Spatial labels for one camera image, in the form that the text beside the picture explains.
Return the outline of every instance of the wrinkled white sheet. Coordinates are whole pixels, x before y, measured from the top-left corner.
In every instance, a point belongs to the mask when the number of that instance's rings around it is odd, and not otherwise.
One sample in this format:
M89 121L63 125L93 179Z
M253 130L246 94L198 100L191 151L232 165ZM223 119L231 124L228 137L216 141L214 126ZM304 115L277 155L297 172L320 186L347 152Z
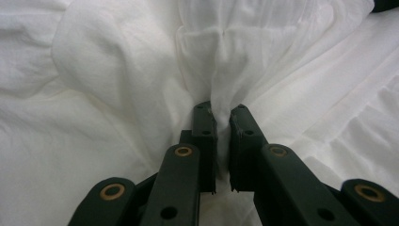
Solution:
M212 100L200 225L260 225L230 193L230 109L325 183L399 195L399 10L373 1L0 1L0 225L66 225L98 182L140 182Z

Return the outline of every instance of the white cloth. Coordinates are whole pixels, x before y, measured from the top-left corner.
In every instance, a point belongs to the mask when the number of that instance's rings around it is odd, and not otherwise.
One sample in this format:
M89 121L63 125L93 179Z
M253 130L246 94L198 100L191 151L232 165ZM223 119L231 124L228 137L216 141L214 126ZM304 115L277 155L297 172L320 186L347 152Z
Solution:
M212 100L217 194L200 225L260 225L228 190L228 117L325 183L399 196L399 10L373 1L0 1L0 225L66 225L88 191L138 183Z

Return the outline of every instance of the white fabric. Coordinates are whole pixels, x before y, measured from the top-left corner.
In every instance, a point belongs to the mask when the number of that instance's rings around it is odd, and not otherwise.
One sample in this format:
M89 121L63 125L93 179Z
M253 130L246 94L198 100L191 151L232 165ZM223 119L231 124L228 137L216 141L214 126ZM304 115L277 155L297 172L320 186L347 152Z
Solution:
M260 225L230 193L230 110L325 183L399 196L399 10L373 1L0 1L0 225L66 225L88 191L140 182L212 100L217 194L200 225Z

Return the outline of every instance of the white bedsheet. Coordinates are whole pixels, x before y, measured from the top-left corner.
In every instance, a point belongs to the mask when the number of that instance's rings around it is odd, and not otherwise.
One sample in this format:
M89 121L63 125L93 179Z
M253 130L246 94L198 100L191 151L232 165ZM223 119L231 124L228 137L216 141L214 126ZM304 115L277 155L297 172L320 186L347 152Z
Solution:
M373 1L0 1L0 225L67 225L88 191L157 172L212 100L217 194L200 225L260 225L231 193L230 110L326 184L399 196L399 10Z

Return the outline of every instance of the crumpled cloth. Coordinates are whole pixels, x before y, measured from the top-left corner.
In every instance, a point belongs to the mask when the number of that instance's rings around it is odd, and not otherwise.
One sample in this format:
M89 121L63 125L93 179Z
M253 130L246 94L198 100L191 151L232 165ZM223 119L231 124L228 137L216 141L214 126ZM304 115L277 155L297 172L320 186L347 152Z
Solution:
M212 101L217 193L200 225L260 225L231 193L230 110L324 183L399 195L399 19L373 1L0 1L0 225L66 225L89 190L138 183Z

